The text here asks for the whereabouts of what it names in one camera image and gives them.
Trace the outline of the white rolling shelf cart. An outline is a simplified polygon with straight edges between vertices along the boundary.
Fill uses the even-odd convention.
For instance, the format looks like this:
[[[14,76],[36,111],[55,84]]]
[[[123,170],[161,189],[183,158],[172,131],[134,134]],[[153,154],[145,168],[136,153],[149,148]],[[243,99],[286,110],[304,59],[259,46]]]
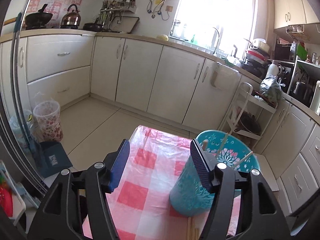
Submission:
[[[243,141],[250,148],[263,138],[278,107],[250,83],[241,82],[219,129]]]

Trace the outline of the green vegetable plastic bag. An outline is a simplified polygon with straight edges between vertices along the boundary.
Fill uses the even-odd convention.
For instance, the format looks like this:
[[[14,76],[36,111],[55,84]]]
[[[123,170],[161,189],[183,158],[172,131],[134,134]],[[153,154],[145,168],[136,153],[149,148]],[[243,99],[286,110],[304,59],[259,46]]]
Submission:
[[[277,77],[268,75],[260,84],[259,93],[271,103],[277,103],[282,97],[282,89],[277,81]]]

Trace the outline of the floral waste bin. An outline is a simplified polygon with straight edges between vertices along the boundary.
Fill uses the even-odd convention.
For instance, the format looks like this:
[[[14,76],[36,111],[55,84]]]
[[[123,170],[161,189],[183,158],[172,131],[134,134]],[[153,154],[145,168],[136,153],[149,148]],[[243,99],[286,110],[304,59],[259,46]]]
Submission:
[[[44,141],[60,142],[63,131],[60,119],[60,104],[54,100],[39,103],[33,109]]]

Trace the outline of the black wok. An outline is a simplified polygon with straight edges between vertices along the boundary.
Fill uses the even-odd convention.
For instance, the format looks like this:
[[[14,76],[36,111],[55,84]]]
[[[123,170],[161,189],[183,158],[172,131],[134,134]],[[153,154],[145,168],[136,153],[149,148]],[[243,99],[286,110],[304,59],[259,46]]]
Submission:
[[[44,4],[43,7],[35,13],[29,14],[25,17],[26,29],[45,29],[46,24],[52,19],[52,13],[45,12],[48,4]]]

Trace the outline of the dark blue box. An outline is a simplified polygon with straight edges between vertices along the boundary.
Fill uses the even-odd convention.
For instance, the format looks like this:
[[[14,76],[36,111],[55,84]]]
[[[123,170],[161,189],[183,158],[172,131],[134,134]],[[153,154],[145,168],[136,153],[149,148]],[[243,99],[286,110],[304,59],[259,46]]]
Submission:
[[[40,174],[44,178],[73,166],[60,142],[43,141],[40,146],[42,150]]]

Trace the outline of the kitchen faucet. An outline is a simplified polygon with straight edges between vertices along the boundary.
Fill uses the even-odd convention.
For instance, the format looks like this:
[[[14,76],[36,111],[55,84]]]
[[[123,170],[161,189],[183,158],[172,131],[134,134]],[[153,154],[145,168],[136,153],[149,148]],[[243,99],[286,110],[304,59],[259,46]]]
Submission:
[[[213,54],[215,55],[217,53],[217,50],[218,50],[218,47],[219,47],[219,44],[220,44],[221,34],[220,34],[219,30],[216,27],[214,27],[214,30],[215,30],[216,36],[217,36],[216,42],[215,42],[215,47],[214,47],[214,52],[213,52]]]

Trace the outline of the white wooden stool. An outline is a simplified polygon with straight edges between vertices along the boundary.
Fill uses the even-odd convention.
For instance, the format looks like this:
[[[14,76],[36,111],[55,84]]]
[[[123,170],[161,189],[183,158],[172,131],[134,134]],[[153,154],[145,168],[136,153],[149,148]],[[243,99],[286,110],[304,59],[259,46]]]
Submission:
[[[267,162],[266,158],[263,155],[260,154],[256,154],[255,155],[258,163],[259,163],[259,170],[262,173],[263,177],[265,178],[265,180],[267,181],[270,189],[273,192],[277,192],[279,191],[279,187],[278,184],[276,182],[276,179],[274,177],[274,174],[270,168],[269,163]]]

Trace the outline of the wall utensil rack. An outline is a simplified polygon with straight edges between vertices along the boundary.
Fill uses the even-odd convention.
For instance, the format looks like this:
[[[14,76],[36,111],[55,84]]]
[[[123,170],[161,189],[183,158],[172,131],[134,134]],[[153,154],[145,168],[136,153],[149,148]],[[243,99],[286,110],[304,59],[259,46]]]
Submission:
[[[100,12],[119,11],[135,13],[136,0],[103,0]]]

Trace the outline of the black frying pan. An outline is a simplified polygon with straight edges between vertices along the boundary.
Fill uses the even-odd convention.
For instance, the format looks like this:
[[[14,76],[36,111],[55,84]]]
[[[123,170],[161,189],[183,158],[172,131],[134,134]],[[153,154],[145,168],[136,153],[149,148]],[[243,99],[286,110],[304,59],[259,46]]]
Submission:
[[[96,18],[94,23],[85,23],[83,29],[86,31],[101,32],[103,26],[104,25],[100,23],[99,18]]]

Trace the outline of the hanging white bag holder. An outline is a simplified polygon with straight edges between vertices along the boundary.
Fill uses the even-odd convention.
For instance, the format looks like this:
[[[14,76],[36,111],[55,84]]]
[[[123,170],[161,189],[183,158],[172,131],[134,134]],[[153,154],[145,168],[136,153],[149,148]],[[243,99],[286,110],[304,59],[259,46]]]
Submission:
[[[236,86],[240,80],[240,73],[224,64],[219,62],[215,63],[210,83],[213,87],[219,90],[230,90]]]

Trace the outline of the black pan on cart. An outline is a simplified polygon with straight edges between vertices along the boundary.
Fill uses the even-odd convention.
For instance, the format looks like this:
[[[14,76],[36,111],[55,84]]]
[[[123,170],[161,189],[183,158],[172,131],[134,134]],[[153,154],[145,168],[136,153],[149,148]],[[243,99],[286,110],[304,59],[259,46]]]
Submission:
[[[238,132],[240,130],[259,135],[261,132],[261,127],[255,119],[254,115],[248,112],[243,112],[235,131]]]

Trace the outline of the blue perforated plastic basket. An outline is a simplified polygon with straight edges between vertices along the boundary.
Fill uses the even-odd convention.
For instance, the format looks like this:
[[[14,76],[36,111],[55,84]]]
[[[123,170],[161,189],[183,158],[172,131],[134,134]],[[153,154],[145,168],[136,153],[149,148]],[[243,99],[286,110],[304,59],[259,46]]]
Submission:
[[[208,140],[206,152],[216,157],[224,136],[225,132],[211,129],[201,132],[196,139],[200,144]],[[229,135],[217,161],[232,167],[249,152],[251,149],[241,140]],[[169,199],[172,207],[185,217],[197,216],[210,210],[214,195],[202,186],[192,157],[189,157],[185,163],[178,180],[170,191]]]

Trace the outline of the copper kettle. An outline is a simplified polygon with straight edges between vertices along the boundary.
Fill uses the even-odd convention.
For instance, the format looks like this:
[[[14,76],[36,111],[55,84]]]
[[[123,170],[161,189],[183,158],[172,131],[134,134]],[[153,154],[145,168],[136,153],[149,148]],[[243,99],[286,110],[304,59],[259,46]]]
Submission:
[[[61,20],[60,28],[62,29],[78,29],[81,22],[81,16],[76,4],[71,4]]]

